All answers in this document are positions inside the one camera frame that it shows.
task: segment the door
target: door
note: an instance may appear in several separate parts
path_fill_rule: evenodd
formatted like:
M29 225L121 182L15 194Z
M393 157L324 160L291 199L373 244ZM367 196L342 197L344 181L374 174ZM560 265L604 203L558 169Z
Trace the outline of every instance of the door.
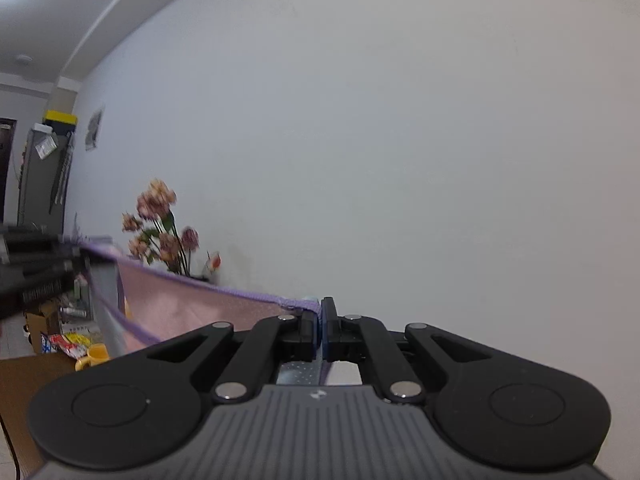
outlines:
M15 121L0 118L0 223L4 222L4 193L9 171L11 146L14 142Z

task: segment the pink flower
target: pink flower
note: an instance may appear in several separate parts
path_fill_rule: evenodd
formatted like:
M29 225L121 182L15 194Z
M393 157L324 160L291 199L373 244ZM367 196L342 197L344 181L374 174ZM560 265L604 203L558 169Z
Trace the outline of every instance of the pink flower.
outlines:
M131 251L131 254L140 260L146 254L148 248L148 244L143 242L139 237L129 241L129 251Z
M158 238L160 238L160 259L165 262L175 260L180 253L180 240L169 233L160 233Z
M198 233L192 227L185 227L182 231L182 246L188 251L195 251L198 245Z
M169 213L169 203L162 196L152 196L145 191L138 197L138 214L145 220L164 218Z
M140 218L143 218L145 220L158 219L158 213L152 211L152 208L149 205L149 202L147 201L144 193L138 197L137 208L138 208L138 214L140 215Z
M177 255L171 254L169 251L165 251L164 249L160 249L159 258L165 263L171 263L176 260Z
M148 192L156 200L175 204L176 195L174 190L169 189L162 180L158 180L157 178L153 179L151 183L149 183Z
M122 231L135 232L142 227L142 222L128 213L122 214Z

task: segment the cardboard box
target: cardboard box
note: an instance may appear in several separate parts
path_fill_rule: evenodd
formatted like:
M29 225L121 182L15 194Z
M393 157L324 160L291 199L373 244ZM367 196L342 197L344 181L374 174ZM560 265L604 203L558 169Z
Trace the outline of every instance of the cardboard box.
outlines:
M36 354L42 353L42 340L40 334L53 335L60 333L60 319L58 318L57 304L47 301L41 304L37 310L26 313L27 325L31 334L31 346Z

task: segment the wall picture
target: wall picture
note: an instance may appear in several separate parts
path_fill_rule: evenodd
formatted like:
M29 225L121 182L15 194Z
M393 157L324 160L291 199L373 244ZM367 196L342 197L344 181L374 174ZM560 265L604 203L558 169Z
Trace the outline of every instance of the wall picture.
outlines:
M100 121L102 120L103 110L98 110L89 119L89 125L86 130L86 137L84 138L84 148L94 150L97 145L98 132L100 131Z

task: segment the gray gripper base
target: gray gripper base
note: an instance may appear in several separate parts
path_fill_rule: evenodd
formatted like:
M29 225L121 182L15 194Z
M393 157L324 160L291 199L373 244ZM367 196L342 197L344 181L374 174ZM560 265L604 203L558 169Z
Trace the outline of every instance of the gray gripper base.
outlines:
M183 448L111 473L50 462L33 480L603 480L595 468L540 475L492 469L451 449L420 409L371 386L265 386L219 406Z

